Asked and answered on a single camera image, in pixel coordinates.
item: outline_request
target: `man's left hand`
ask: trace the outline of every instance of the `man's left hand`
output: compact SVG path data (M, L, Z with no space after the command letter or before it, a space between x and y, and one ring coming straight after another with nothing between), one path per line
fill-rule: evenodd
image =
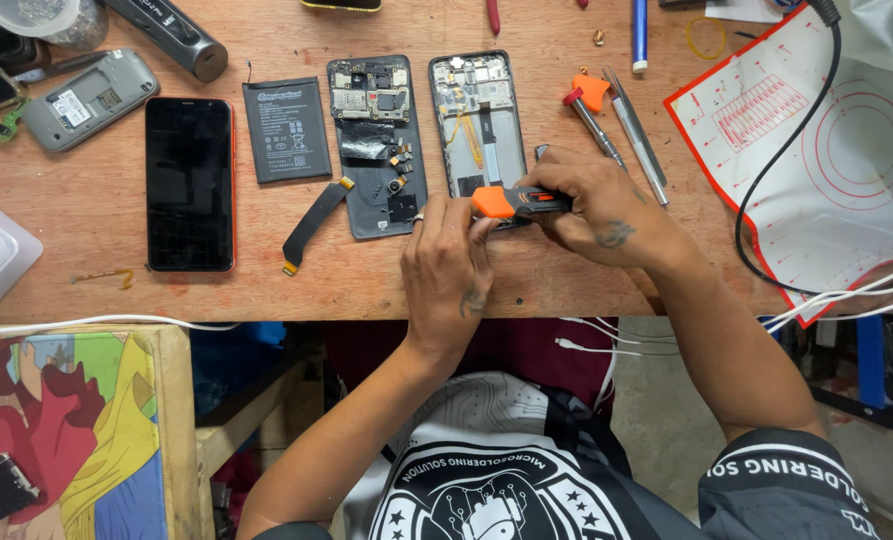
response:
M481 219L471 226L470 199L430 196L413 225L400 269L410 310L404 345L453 373L483 318L494 284L487 237L500 225Z

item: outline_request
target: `hand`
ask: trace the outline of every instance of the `hand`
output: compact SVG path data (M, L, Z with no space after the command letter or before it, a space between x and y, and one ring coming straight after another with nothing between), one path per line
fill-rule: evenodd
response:
M533 220L551 240L594 263L663 270L695 245L653 194L607 157L550 146L516 185L573 197L572 212L535 214Z
M481 219L471 226L470 199L430 196L413 226L400 269L410 309L404 344L450 373L480 325L494 284L487 237L500 225Z

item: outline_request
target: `forearm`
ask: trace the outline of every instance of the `forearm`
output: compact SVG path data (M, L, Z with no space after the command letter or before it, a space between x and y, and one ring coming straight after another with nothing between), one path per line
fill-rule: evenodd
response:
M676 264L648 271L686 371L728 442L756 428L825 436L796 366L687 240Z
M237 538L330 521L387 440L450 376L421 354L404 341L296 439L249 492Z

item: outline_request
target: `man's right hand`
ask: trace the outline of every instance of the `man's right hand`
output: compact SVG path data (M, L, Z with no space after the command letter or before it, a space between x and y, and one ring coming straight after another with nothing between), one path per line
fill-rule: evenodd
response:
M696 252L693 239L653 194L612 159L550 146L516 185L573 197L572 212L532 218L551 240L595 263L666 271Z

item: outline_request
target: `black and white shirt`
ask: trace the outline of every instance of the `black and white shirt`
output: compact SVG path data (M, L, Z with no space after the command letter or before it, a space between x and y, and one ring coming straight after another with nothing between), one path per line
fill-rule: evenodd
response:
M700 478L700 522L633 482L620 442L580 399L488 372L449 380L344 500L350 540L878 538L839 453L758 429ZM287 523L261 540L329 539Z

